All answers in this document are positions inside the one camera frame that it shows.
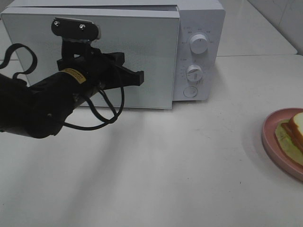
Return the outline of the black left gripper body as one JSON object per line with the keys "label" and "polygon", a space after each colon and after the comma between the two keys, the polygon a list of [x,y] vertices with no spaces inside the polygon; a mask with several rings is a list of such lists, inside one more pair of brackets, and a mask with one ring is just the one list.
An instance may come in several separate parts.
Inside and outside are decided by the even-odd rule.
{"label": "black left gripper body", "polygon": [[57,61],[57,92],[97,92],[101,88],[101,76],[109,69],[101,67],[102,53],[92,53],[91,58],[78,56]]}

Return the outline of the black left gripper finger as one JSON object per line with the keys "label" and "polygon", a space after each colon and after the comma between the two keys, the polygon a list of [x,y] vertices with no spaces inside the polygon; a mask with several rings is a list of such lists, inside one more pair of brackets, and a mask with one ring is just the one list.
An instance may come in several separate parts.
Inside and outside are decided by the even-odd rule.
{"label": "black left gripper finger", "polygon": [[123,68],[124,62],[125,54],[123,52],[102,53],[101,67],[103,69]]}
{"label": "black left gripper finger", "polygon": [[125,67],[110,68],[101,76],[102,89],[114,89],[121,86],[140,86],[144,82],[144,71],[131,71]]}

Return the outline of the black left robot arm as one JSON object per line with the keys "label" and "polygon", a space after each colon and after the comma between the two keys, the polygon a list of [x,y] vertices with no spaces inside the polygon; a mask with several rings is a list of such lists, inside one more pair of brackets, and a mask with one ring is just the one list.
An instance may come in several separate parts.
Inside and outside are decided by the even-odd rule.
{"label": "black left robot arm", "polygon": [[[122,112],[115,109],[106,90],[140,86],[143,71],[123,66],[124,54],[98,53],[87,60],[82,56],[58,61],[59,70],[31,85],[17,77],[0,77],[0,130],[42,139],[57,135],[62,127],[93,131],[114,123]],[[87,103],[100,121],[96,126],[79,126],[66,118]]]}

